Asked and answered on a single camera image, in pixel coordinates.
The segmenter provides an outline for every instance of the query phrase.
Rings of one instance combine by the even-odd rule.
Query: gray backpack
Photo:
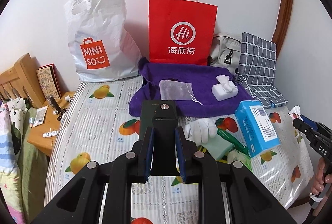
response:
[[[219,33],[212,39],[210,66],[225,67],[235,75],[241,55],[241,35]]]

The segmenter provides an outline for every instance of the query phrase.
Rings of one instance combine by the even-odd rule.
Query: wooden headboard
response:
[[[35,108],[41,108],[46,99],[39,85],[36,69],[30,54],[18,59],[12,68],[0,74],[0,98],[28,98]]]

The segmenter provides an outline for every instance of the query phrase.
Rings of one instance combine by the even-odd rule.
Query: fabric cloth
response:
[[[23,98],[15,98],[11,101],[5,101],[8,106],[10,124],[12,130],[12,140],[16,161],[19,158],[22,147],[22,131],[23,121],[26,112],[28,111],[27,104]]]
[[[30,223],[44,208],[47,156],[27,139],[31,130],[29,118],[35,117],[37,110],[30,108],[23,122],[22,150],[17,161],[21,172],[22,206],[26,223]]]
[[[264,108],[285,106],[288,101],[273,85],[276,74],[276,44],[255,35],[243,33],[239,80]]]
[[[215,77],[219,75],[233,77],[226,68],[149,63],[146,58],[142,58],[138,70],[147,84],[135,93],[129,103],[129,113],[134,117],[140,116],[144,100],[160,99],[159,82],[167,79],[191,83],[196,100],[202,103],[201,105],[192,100],[175,101],[179,116],[213,117],[232,114],[241,100],[253,100],[241,85],[238,86],[237,96],[220,102],[215,99],[212,93],[212,86],[218,84]]]
[[[0,187],[8,210],[17,224],[25,224],[22,208],[21,174],[16,164],[8,106],[0,112]]]

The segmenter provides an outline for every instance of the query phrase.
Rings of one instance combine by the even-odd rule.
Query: white glove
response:
[[[197,146],[206,144],[209,136],[214,138],[217,135],[218,128],[215,122],[209,118],[202,118],[185,126],[184,133],[188,140],[195,142]]]

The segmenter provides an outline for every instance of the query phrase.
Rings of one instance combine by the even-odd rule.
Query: white plastic bag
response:
[[[138,75],[141,53],[124,29],[125,0],[69,0],[65,5],[68,47],[83,82]]]

